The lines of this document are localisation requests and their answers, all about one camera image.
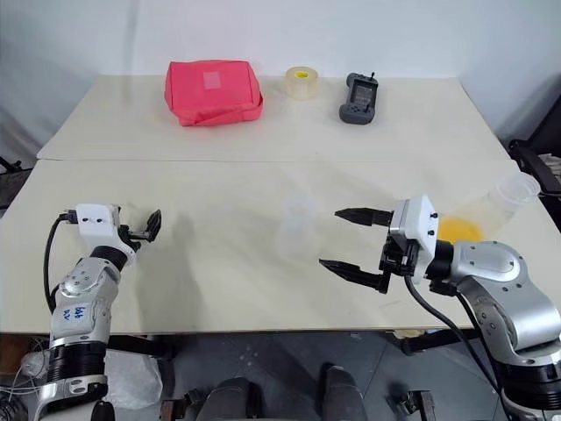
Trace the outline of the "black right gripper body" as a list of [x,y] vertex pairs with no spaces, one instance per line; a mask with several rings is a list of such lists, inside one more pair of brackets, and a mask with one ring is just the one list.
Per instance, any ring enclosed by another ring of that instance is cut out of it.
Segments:
[[382,248],[379,270],[382,281],[378,291],[386,294],[391,275],[412,280],[418,262],[420,245],[415,239],[396,239],[390,234]]

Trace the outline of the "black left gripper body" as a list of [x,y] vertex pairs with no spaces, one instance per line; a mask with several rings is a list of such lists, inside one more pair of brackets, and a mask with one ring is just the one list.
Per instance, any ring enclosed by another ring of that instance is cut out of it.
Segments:
[[141,248],[139,239],[132,237],[132,231],[128,225],[121,223],[121,207],[114,206],[114,224],[117,229],[117,249],[125,254],[127,264],[133,264],[137,257],[137,252]]

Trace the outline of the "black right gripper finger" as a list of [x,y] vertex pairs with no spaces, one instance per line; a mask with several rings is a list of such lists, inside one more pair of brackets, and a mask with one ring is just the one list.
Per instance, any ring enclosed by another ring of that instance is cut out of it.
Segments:
[[394,213],[392,211],[375,210],[370,208],[347,208],[337,210],[334,215],[358,225],[379,225],[389,227]]
[[320,259],[319,263],[333,274],[342,279],[371,289],[380,293],[387,293],[390,274],[371,274],[363,271],[359,266],[339,260]]

